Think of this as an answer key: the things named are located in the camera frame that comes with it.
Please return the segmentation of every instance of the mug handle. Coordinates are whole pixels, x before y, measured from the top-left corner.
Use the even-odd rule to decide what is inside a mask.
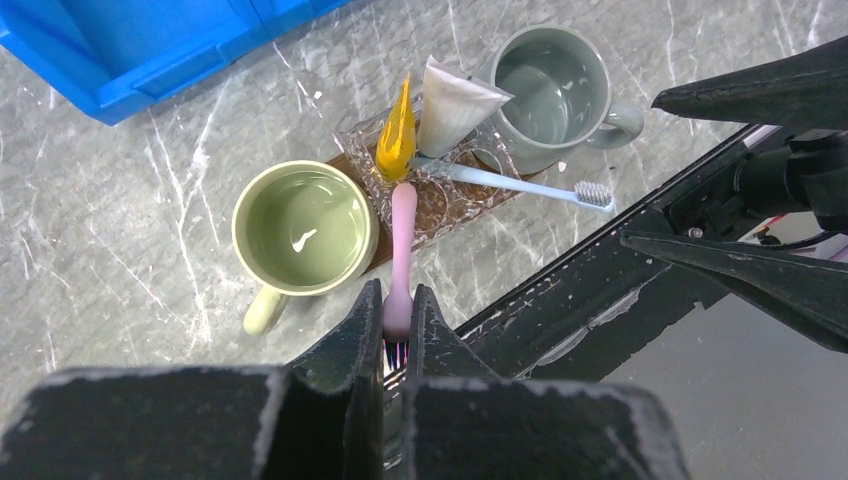
[[[262,287],[259,295],[250,304],[244,315],[242,327],[250,335],[265,335],[276,325],[277,320],[289,303],[288,295],[270,288]]]
[[[595,130],[588,139],[586,145],[592,148],[601,150],[612,150],[613,148],[623,147],[632,142],[642,133],[642,128],[645,126],[645,119],[639,110],[621,103],[613,103],[610,105],[607,118],[604,123],[615,128],[609,130]]]

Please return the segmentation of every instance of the pink toothbrush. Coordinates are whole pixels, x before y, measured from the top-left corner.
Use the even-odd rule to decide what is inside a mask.
[[[412,323],[409,263],[415,230],[418,195],[415,187],[401,183],[392,192],[392,286],[383,303],[383,338],[386,358],[393,369],[406,364],[406,343]]]

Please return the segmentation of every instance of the blue crate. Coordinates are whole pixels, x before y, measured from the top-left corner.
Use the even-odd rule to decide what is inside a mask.
[[[256,1],[0,0],[0,45],[115,125],[348,0]]]
[[[252,0],[256,13],[272,38],[326,15],[350,0]]]

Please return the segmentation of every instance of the gray marble surface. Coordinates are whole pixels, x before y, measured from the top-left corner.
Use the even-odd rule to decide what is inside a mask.
[[[241,331],[258,287],[232,250],[236,197],[270,165],[335,156],[332,132],[390,105],[431,53],[473,72],[526,25],[584,33],[645,131],[540,181],[609,184],[621,209],[738,128],[649,111],[660,90],[832,40],[848,27],[840,5],[354,0],[113,128],[0,49],[0,423],[57,369],[287,362],[340,321],[364,279],[295,299],[267,336]],[[608,219],[523,195],[418,251],[413,283],[457,326]]]

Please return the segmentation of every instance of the yellow squeeze bottle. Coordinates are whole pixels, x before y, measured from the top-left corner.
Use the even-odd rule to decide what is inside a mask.
[[[415,155],[415,114],[409,97],[409,75],[403,82],[389,120],[377,141],[377,170],[387,182],[403,180]]]

